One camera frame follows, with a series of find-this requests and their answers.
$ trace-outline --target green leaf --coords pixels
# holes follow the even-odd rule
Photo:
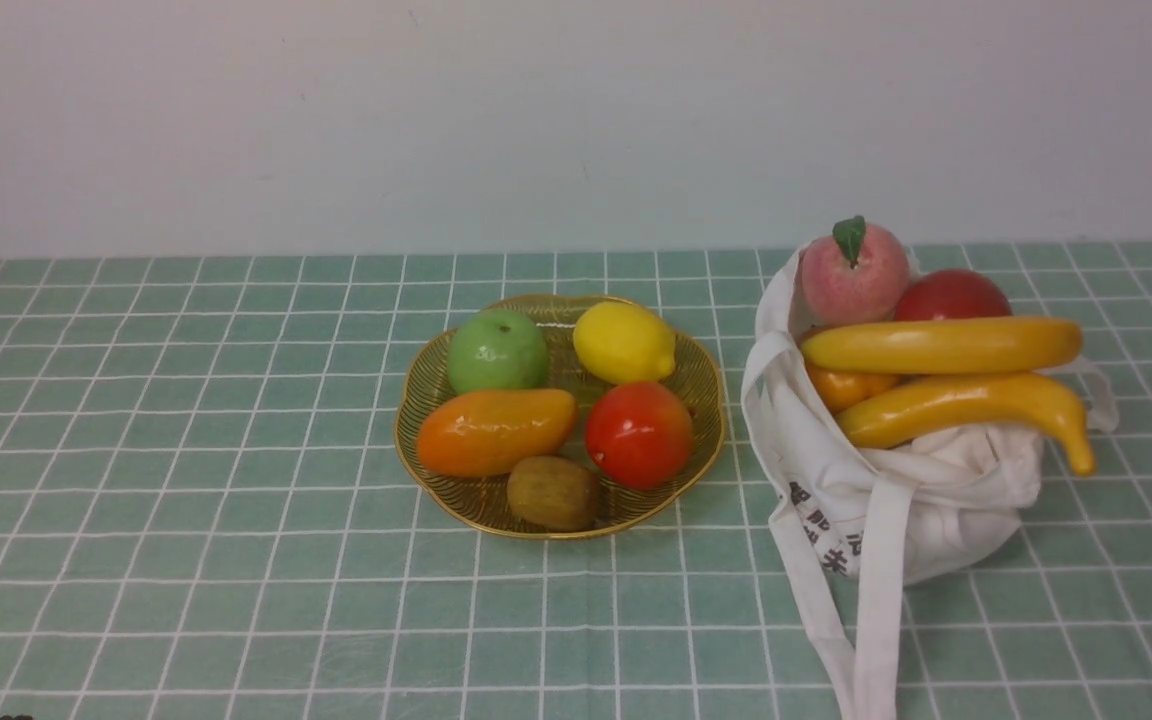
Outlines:
[[[838,242],[838,250],[847,259],[847,264],[855,268],[861,260],[861,247],[865,243],[865,219],[861,215],[838,220],[833,223],[833,241]]]

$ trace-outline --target bag strap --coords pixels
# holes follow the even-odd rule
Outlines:
[[[776,357],[791,348],[794,341],[783,332],[772,332],[758,338],[755,347],[750,348],[745,361],[745,374],[741,379],[741,411],[745,415],[755,456],[758,457],[763,472],[781,492],[781,502],[772,514],[771,524],[782,528],[782,532],[774,532],[772,537],[776,541],[776,551],[780,551],[781,562],[790,578],[790,590],[794,593],[794,601],[799,607],[804,632],[820,657],[824,669],[829,674],[842,720],[861,720],[862,717],[856,715],[852,703],[855,647],[847,641],[842,619],[838,615],[838,604],[833,601],[829,583],[826,581],[824,569],[820,568],[820,559],[814,553],[812,541],[808,539],[806,530],[794,509],[788,488],[781,487],[782,483],[773,479],[781,478],[783,470],[768,467],[773,458],[780,457],[781,450],[767,438],[765,429],[767,419],[763,416],[763,403],[755,392],[755,385]],[[863,575],[864,564],[861,566],[861,577]],[[900,607],[900,598],[896,600],[896,606]]]
[[[1087,382],[1092,393],[1092,406],[1087,408],[1087,427],[1102,433],[1114,432],[1119,427],[1119,404],[1114,397],[1111,379],[1091,359],[1079,355],[1059,367],[1044,370],[1052,374],[1078,374]]]
[[[882,477],[865,514],[864,562],[856,614],[858,720],[896,720],[901,593],[905,588],[905,528],[915,486]]]

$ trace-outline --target pink peach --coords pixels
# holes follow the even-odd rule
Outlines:
[[[909,287],[905,249],[861,215],[833,225],[799,257],[804,300],[828,325],[879,323]]]

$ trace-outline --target white wall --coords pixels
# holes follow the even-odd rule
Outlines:
[[[0,0],[0,256],[1152,238],[1152,1]]]

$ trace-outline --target green checkered tablecloth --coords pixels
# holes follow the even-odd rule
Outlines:
[[[909,589],[902,717],[1152,719],[1152,243],[916,252],[1082,323],[1123,423],[1096,478],[1053,447],[1023,532]],[[422,343],[517,293],[644,302],[735,388],[787,255],[0,263],[0,715],[838,717],[740,414],[599,541],[467,529],[392,441]]]

